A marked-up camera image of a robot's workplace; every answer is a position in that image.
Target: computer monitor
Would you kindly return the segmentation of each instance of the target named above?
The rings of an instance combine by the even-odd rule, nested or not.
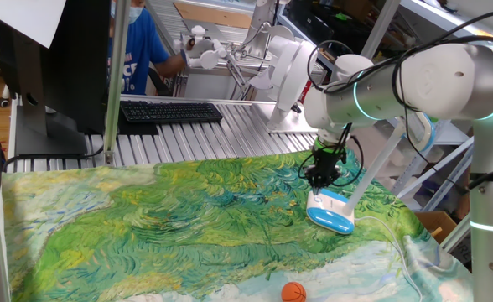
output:
[[[66,1],[49,49],[0,21],[1,72],[22,98],[16,155],[86,154],[82,132],[103,132],[110,11],[111,0]]]

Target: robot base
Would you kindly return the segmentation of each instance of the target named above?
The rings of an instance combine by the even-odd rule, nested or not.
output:
[[[329,190],[322,189],[319,195],[308,193],[306,214],[315,224],[342,235],[349,235],[355,230],[355,210],[345,214],[347,198]]]
[[[250,108],[254,114],[260,117],[268,133],[317,133],[319,131],[308,125],[306,118],[304,118],[304,112],[299,114],[290,111],[282,122],[273,125],[269,123],[269,119],[275,110],[275,105],[252,104]]]

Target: white paper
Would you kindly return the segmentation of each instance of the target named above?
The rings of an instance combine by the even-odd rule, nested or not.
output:
[[[49,48],[66,0],[0,0],[0,19]]]

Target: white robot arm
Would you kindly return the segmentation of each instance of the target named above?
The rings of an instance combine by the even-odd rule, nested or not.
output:
[[[365,58],[341,56],[336,62],[340,80],[308,92],[304,113],[320,131],[315,162],[305,176],[314,191],[332,184],[339,158],[322,147],[335,145],[346,124],[366,127],[401,116],[403,105],[440,119],[474,121],[470,177],[484,180],[470,191],[474,299],[493,301],[493,46],[435,46],[404,60],[397,73],[395,64],[387,64],[368,74],[372,66]],[[349,85],[357,77],[361,80]]]

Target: white shelf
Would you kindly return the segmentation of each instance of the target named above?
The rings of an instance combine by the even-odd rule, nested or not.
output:
[[[402,0],[400,5],[446,31],[470,20],[470,18],[464,16],[454,16],[451,13],[446,13],[418,0]],[[493,31],[485,26],[472,24],[456,32],[454,35],[456,37],[464,37],[477,34],[492,35]]]

